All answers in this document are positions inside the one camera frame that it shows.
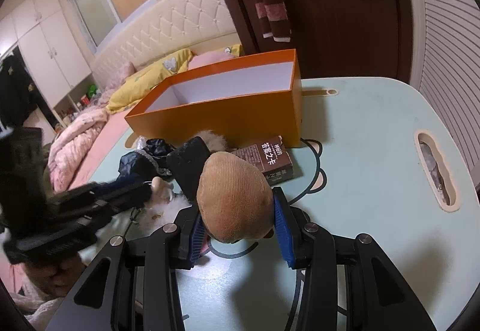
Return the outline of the person's left hand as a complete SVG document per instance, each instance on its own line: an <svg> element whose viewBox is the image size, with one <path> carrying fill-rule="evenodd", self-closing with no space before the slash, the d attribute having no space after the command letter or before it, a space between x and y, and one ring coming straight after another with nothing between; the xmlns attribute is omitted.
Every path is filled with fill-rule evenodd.
<svg viewBox="0 0 480 331"><path fill-rule="evenodd" d="M63 298L85 270L79 254L51 265L27 261L22 268L33 285L46 295Z"/></svg>

